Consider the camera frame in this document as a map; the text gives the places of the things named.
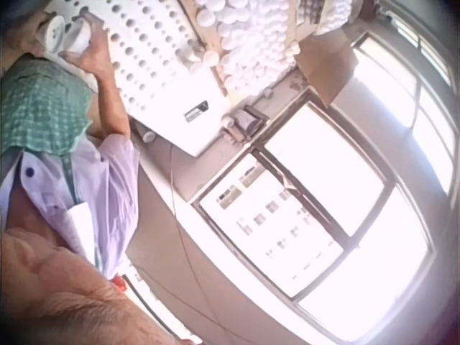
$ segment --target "label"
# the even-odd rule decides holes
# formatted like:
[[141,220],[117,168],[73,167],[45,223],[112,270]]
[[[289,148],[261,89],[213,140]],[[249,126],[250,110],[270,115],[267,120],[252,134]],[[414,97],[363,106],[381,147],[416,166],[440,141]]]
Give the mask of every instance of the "label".
[[195,108],[185,113],[184,117],[188,123],[191,123],[194,119],[199,117],[202,113],[209,110],[208,101],[203,101],[198,104]]

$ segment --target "wire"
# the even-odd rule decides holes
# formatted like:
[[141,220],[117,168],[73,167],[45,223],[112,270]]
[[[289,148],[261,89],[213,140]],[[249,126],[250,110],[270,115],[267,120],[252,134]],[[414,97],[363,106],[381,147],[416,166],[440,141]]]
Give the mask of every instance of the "wire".
[[175,293],[171,292],[170,290],[168,290],[165,286],[163,286],[163,284],[161,284],[160,282],[158,282],[155,278],[153,278],[149,273],[148,271],[146,271],[145,268],[141,267],[141,266],[136,266],[134,265],[134,267],[136,267],[136,269],[139,269],[141,271],[143,271],[149,279],[151,279],[151,281],[155,282],[156,284],[158,284],[163,290],[165,290],[167,293],[171,294],[174,298],[178,299],[181,303],[184,303],[186,306],[188,306],[189,308],[191,308],[192,310],[194,310],[196,313],[200,314],[201,316],[203,316],[206,320],[212,322],[213,324],[217,325],[218,327],[220,327],[224,333],[226,333],[227,335],[227,339],[230,340],[230,343],[235,345],[234,343],[234,340],[228,335],[228,334],[231,334],[237,338],[240,338],[241,340],[244,340],[246,341],[247,343],[249,344],[252,344],[252,345],[259,345],[258,343],[254,343],[253,341],[250,341],[249,339],[246,339],[244,338],[243,336],[240,336],[239,334],[237,333],[234,333],[233,331],[231,331],[230,329],[228,329],[227,327],[224,327],[222,326],[221,322],[219,321],[219,318],[217,317],[216,313],[214,312],[214,309],[212,308],[211,306],[211,303],[209,302],[209,299],[208,299],[208,296],[205,294],[204,292],[204,289],[203,289],[203,286],[201,286],[200,284],[200,281],[196,275],[196,272],[195,270],[193,269],[193,265],[192,265],[192,262],[190,260],[190,257],[188,255],[188,251],[187,249],[185,248],[185,242],[184,242],[184,238],[183,238],[183,234],[182,234],[182,230],[181,230],[181,226],[179,224],[179,221],[178,221],[178,214],[177,214],[177,211],[176,211],[176,207],[175,207],[175,199],[174,199],[174,175],[173,175],[173,148],[174,148],[174,145],[171,143],[171,146],[170,146],[170,187],[171,187],[171,198],[172,198],[172,213],[174,215],[174,220],[175,220],[175,225],[176,225],[176,229],[179,233],[179,237],[180,237],[180,243],[182,245],[182,248],[183,248],[183,251],[185,253],[185,258],[187,259],[187,263],[188,263],[188,266],[190,268],[190,271],[192,272],[192,275],[193,275],[193,279],[196,281],[196,284],[198,285],[201,293],[203,294],[203,297],[205,298],[206,300],[206,303],[208,304],[208,307],[209,309],[211,310],[212,314],[213,314],[213,317],[217,320],[213,320],[212,318],[209,318],[207,315],[205,315],[204,313],[202,313],[201,311],[199,311],[197,308],[193,307],[192,305],[190,305],[189,303],[185,302],[182,298],[180,298],[179,296],[177,296]]

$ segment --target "hand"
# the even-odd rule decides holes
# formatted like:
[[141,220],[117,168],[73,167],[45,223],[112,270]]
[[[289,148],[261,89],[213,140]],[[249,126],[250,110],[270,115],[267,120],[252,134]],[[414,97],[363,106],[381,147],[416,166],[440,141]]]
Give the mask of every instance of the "hand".
[[16,51],[30,52],[40,58],[45,54],[45,47],[35,38],[39,28],[50,21],[56,13],[37,11],[18,18],[6,34],[6,44]]
[[98,81],[114,77],[114,67],[110,60],[109,39],[102,28],[102,21],[90,13],[82,17],[91,25],[89,47],[81,54],[61,52],[59,56],[87,73],[92,73]]

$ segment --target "woman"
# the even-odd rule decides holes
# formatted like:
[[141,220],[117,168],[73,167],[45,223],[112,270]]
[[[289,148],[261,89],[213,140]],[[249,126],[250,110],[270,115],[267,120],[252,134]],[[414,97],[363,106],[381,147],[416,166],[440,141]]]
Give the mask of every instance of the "woman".
[[62,54],[98,82],[96,148],[85,136],[91,91],[40,59],[35,34],[50,17],[34,13],[6,34],[10,48],[35,57],[1,82],[2,328],[19,344],[175,344],[108,281],[137,226],[139,153],[106,33],[84,14],[88,49]]

